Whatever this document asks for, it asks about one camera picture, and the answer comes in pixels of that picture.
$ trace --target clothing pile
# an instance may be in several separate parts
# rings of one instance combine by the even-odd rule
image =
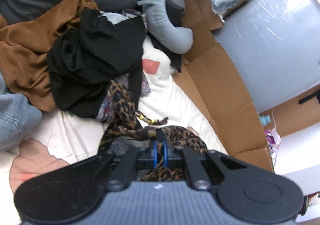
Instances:
[[[167,10],[172,23],[180,26],[182,13],[170,4]],[[155,121],[137,111],[140,97],[150,93],[142,69],[144,18],[134,10],[101,12],[93,0],[64,0],[33,21],[9,26],[0,17],[0,106],[6,108],[0,114],[6,122],[0,150],[17,145],[41,121],[41,111],[59,108],[107,123],[101,149],[109,149],[118,137],[156,139],[161,159],[162,141],[157,138],[161,132],[173,145],[205,152],[206,144],[192,131],[179,126],[159,128],[167,118]],[[181,55],[148,34],[180,71]],[[149,126],[143,128],[137,117]],[[161,164],[142,180],[182,179],[181,171]]]

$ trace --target cardboard flap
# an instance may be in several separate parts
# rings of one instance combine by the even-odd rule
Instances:
[[[211,33],[222,24],[217,23],[210,0],[185,3],[183,26],[192,29],[194,39],[191,50],[184,55],[189,61],[186,69],[210,113],[208,121],[229,154],[273,171],[258,113],[238,71]],[[189,87],[181,85],[190,93]]]
[[[320,105],[317,98],[313,98],[302,105],[298,102],[300,99],[316,92],[320,85],[313,89],[276,106],[274,109],[274,119],[277,126],[277,133],[281,136],[287,136],[303,130],[320,122]],[[262,113],[262,115],[272,116],[272,109]],[[274,127],[273,121],[266,126],[266,129]]]
[[[251,151],[238,153],[233,156],[246,163],[250,163],[257,167],[265,169],[267,171],[274,172],[273,166],[270,166],[269,164],[269,162],[272,161],[272,159],[269,154],[268,146],[264,146]]]
[[[182,65],[181,73],[174,74],[173,80],[175,83],[184,91],[184,93],[188,96],[188,98],[196,105],[196,107],[200,110],[200,112],[204,115],[204,117],[210,121],[211,115],[198,91],[195,83],[190,77],[186,67]]]
[[[267,144],[258,114],[252,103],[232,113],[215,118],[221,140],[231,155],[263,147]]]
[[[251,103],[228,55],[214,47],[187,65],[212,118],[230,114],[236,108]]]

